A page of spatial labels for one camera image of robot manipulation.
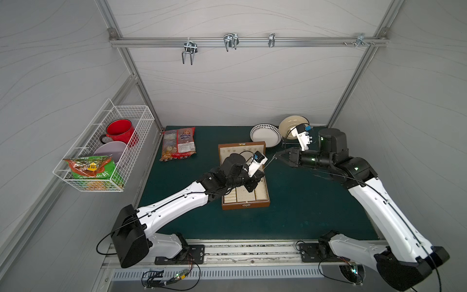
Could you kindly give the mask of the brown jewelry box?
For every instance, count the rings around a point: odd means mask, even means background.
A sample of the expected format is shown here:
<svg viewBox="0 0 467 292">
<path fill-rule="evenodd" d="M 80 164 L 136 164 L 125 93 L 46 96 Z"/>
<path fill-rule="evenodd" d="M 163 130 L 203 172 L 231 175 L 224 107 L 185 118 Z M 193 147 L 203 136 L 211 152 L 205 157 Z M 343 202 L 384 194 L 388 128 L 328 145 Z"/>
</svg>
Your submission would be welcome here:
<svg viewBox="0 0 467 292">
<path fill-rule="evenodd" d="M 228 166 L 236 168 L 227 183 L 227 194 L 222 199 L 223 210 L 266 208 L 270 206 L 264 166 L 266 143 L 247 142 L 220 144 L 220 162 L 229 160 Z"/>
</svg>

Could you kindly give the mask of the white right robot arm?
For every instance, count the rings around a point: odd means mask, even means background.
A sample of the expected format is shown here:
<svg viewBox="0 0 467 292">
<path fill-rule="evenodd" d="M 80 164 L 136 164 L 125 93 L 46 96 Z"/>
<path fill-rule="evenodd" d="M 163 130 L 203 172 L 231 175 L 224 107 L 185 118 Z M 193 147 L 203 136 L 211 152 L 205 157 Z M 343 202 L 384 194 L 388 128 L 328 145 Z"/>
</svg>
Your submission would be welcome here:
<svg viewBox="0 0 467 292">
<path fill-rule="evenodd" d="M 311 169 L 339 182 L 365 209 L 386 240 L 385 244 L 356 240 L 337 231 L 319 238 L 317 253 L 326 259 L 341 257 L 375 270 L 392 288 L 404 292 L 427 279 L 446 263 L 450 255 L 421 235 L 386 192 L 373 167 L 363 158 L 352 157 L 346 134 L 336 128 L 319 131 L 319 148 L 311 150 L 310 126 L 299 124 L 287 135 L 298 141 L 276 154 L 290 167 Z"/>
</svg>

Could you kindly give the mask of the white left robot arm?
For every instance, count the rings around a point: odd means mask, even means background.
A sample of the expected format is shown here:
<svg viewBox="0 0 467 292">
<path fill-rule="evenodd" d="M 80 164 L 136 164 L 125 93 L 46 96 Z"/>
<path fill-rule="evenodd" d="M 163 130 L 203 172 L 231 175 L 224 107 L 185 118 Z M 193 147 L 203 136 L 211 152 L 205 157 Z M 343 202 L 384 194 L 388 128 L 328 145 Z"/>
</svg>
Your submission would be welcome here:
<svg viewBox="0 0 467 292">
<path fill-rule="evenodd" d="M 166 259 L 180 256 L 188 247 L 183 236 L 158 231 L 181 215 L 227 195 L 234 188 L 254 191 L 265 176 L 261 167 L 267 160 L 260 152 L 255 152 L 251 159 L 232 153 L 219 167 L 204 173 L 185 189 L 148 206 L 122 208 L 110 232 L 121 268 L 138 264 L 151 250 Z"/>
</svg>

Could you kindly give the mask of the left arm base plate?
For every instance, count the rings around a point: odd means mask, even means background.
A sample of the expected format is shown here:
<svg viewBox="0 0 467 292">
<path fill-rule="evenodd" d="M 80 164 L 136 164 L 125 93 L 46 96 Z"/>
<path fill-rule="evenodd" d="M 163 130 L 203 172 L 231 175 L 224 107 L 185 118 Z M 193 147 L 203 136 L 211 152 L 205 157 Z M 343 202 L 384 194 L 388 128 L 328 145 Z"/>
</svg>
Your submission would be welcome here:
<svg viewBox="0 0 467 292">
<path fill-rule="evenodd" d="M 189 245 L 183 247 L 181 252 L 174 258 L 168 259 L 166 257 L 156 257 L 154 260 L 155 265 L 188 265 L 204 263 L 205 246 L 204 245 Z"/>
</svg>

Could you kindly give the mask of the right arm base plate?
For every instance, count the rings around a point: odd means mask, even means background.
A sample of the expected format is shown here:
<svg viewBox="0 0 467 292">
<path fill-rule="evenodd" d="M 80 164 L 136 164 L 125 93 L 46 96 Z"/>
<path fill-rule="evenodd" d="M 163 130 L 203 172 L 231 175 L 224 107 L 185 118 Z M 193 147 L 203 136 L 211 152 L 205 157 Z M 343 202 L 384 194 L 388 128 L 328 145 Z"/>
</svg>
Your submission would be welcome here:
<svg viewBox="0 0 467 292">
<path fill-rule="evenodd" d="M 339 259 L 333 254 L 330 247 L 324 243 L 305 243 L 304 241 L 297 241 L 295 249 L 299 252 L 301 261 L 303 263 L 316 263 L 319 262 L 338 262 Z"/>
</svg>

